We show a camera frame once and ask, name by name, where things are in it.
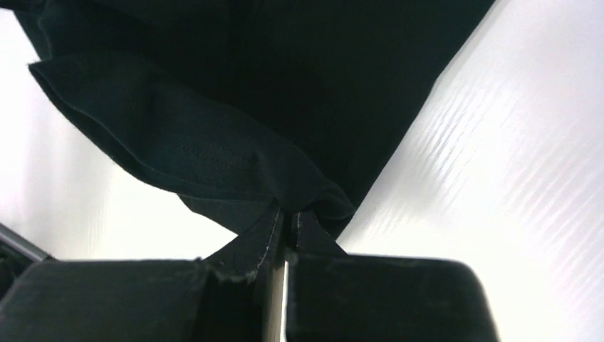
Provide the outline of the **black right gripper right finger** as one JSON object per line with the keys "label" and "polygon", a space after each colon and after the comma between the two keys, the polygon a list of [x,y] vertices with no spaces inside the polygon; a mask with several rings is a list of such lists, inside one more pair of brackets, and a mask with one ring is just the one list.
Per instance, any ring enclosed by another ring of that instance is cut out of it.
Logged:
{"label": "black right gripper right finger", "polygon": [[288,341],[497,340],[467,265],[348,254],[313,212],[295,214],[288,233]]}

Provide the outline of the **black t-shirt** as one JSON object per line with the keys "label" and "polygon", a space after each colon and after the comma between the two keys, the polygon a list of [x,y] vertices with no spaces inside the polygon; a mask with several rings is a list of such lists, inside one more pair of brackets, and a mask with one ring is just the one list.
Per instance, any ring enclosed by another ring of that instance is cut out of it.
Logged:
{"label": "black t-shirt", "polygon": [[3,1],[49,100],[125,171],[242,233],[338,236],[490,1]]}

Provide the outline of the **aluminium frame rail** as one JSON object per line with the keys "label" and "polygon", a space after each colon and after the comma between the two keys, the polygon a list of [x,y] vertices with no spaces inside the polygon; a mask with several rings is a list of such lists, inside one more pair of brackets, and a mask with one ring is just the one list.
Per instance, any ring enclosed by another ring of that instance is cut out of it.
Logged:
{"label": "aluminium frame rail", "polygon": [[1,248],[30,262],[54,260],[50,254],[3,224],[1,224]]}

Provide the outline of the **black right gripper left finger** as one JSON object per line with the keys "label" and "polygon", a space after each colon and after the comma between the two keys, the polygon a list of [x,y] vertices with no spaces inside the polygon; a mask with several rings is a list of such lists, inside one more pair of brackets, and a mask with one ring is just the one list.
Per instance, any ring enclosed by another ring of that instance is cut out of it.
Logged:
{"label": "black right gripper left finger", "polygon": [[1,248],[3,341],[278,341],[284,213],[206,259],[30,262]]}

